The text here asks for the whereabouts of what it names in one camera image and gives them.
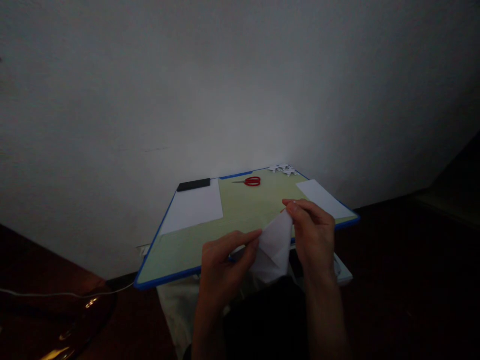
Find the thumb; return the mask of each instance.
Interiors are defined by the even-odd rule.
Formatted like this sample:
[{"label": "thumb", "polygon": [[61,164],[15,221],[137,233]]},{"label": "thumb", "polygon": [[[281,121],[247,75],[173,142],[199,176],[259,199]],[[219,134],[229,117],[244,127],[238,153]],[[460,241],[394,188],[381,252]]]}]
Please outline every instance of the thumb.
[{"label": "thumb", "polygon": [[259,244],[260,239],[256,238],[246,246],[245,252],[243,253],[241,259],[233,267],[236,275],[243,278],[247,271],[252,267],[257,259],[257,250],[259,249]]},{"label": "thumb", "polygon": [[310,214],[298,206],[295,201],[290,202],[286,210],[295,223],[295,229],[300,228],[304,234],[317,230]]}]

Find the cable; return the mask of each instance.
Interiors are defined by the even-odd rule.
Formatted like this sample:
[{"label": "cable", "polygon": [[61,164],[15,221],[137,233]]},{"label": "cable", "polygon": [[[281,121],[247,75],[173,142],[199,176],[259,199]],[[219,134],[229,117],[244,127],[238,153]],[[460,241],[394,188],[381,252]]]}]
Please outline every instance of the cable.
[{"label": "cable", "polygon": [[7,294],[10,294],[10,295],[13,295],[13,296],[16,296],[16,297],[21,297],[21,298],[51,298],[51,297],[54,297],[54,296],[73,296],[74,298],[78,298],[78,299],[89,299],[89,298],[99,297],[101,295],[111,295],[111,294],[119,293],[123,290],[128,289],[133,284],[134,283],[132,282],[130,285],[128,285],[124,288],[121,288],[120,290],[117,290],[117,291],[100,292],[98,294],[88,295],[88,296],[80,296],[80,295],[74,294],[72,292],[59,292],[59,293],[53,293],[53,294],[22,294],[22,293],[19,293],[19,292],[15,292],[15,291],[12,291],[12,290],[7,290],[7,289],[2,289],[2,288],[0,288],[0,293],[7,293]]}]

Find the wall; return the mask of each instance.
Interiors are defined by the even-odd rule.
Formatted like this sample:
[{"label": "wall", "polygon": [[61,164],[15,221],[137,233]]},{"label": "wall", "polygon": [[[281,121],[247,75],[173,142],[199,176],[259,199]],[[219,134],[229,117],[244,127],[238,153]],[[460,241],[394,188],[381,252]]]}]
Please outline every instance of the wall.
[{"label": "wall", "polygon": [[179,182],[287,162],[353,208],[480,130],[467,1],[3,1],[0,223],[110,279]]}]

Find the red scissors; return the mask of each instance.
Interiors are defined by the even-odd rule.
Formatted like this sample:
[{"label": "red scissors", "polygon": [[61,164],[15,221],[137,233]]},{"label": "red scissors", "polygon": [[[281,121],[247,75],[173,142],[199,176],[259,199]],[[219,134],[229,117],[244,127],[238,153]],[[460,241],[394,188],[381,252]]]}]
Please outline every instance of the red scissors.
[{"label": "red scissors", "polygon": [[260,178],[258,176],[249,177],[243,181],[232,181],[233,184],[245,184],[247,186],[255,187],[260,186]]}]

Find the paper scraps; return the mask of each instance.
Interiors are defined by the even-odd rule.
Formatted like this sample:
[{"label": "paper scraps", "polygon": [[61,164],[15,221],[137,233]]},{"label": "paper scraps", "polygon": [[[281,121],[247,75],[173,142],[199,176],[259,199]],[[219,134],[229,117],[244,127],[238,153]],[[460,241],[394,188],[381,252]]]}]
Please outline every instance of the paper scraps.
[{"label": "paper scraps", "polygon": [[275,172],[280,172],[286,174],[288,177],[290,175],[298,175],[299,173],[290,165],[288,164],[282,164],[282,165],[276,165],[276,166],[270,166],[268,170],[272,171],[274,174]]}]

